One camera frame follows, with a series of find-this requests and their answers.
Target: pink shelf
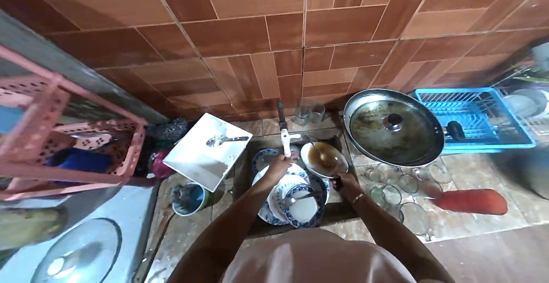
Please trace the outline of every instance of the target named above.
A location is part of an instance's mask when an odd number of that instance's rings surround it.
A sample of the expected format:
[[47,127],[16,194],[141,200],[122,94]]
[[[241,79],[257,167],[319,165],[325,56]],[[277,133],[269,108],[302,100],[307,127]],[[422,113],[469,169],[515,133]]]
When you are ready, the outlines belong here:
[[[8,188],[0,190],[0,200],[126,184],[136,168],[147,122],[3,46],[0,57],[33,73],[0,79],[0,104],[25,109],[17,126],[0,141],[0,176],[12,178]],[[56,126],[71,95],[84,97],[125,118]],[[118,140],[101,147],[111,138]],[[54,153],[67,147],[110,154],[113,164],[104,174],[45,166]]]

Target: spoon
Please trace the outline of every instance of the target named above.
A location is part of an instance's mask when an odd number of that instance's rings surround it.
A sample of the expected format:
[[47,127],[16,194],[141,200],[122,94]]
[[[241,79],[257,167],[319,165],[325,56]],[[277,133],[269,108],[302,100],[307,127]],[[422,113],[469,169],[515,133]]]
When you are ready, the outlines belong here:
[[320,149],[318,149],[318,148],[315,146],[315,143],[312,142],[312,140],[311,140],[310,137],[308,137],[308,136],[305,135],[305,134],[304,134],[304,136],[305,136],[305,139],[307,140],[307,142],[310,142],[311,145],[316,149],[316,151],[319,152],[319,154],[320,154],[320,160],[322,160],[322,161],[325,162],[325,161],[328,159],[328,158],[326,157],[326,155],[325,155],[324,153],[322,153],[322,151],[320,151]]
[[233,138],[228,138],[228,137],[219,138],[219,136],[214,136],[206,142],[206,146],[215,147],[215,146],[220,146],[221,144],[223,144],[226,141],[247,141],[248,139],[249,139],[249,137],[247,137],[247,136],[233,137]]
[[297,202],[298,200],[304,200],[306,198],[309,198],[309,197],[314,197],[314,196],[317,196],[317,195],[320,195],[322,194],[322,192],[311,192],[307,195],[303,195],[301,197],[297,197],[297,198],[294,198],[292,196],[286,196],[286,198],[284,199],[284,205],[286,206],[286,208],[290,208],[295,202]]

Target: blue dish rack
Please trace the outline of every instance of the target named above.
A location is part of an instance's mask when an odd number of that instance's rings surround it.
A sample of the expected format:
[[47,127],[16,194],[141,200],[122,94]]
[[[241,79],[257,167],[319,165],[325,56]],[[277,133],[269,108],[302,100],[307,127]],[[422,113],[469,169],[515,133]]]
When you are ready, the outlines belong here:
[[412,95],[433,112],[442,126],[457,121],[464,141],[446,137],[443,153],[501,152],[532,148],[536,142],[493,88],[416,89]]

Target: pot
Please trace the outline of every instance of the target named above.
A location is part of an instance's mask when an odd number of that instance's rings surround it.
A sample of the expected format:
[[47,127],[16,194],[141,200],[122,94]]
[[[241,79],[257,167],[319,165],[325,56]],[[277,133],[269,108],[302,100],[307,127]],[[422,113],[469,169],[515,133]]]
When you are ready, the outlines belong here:
[[429,109],[404,93],[368,89],[353,95],[343,110],[353,145],[367,157],[398,167],[422,167],[437,159],[445,136],[463,141],[461,125],[442,128]]

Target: red brush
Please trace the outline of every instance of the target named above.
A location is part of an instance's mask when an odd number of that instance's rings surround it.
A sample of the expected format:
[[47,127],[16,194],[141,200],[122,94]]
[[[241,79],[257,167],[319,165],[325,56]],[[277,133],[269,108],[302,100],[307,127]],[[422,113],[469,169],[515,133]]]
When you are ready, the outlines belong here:
[[479,190],[458,190],[442,192],[433,200],[438,207],[467,213],[496,214],[507,213],[507,201],[498,192],[489,188]]

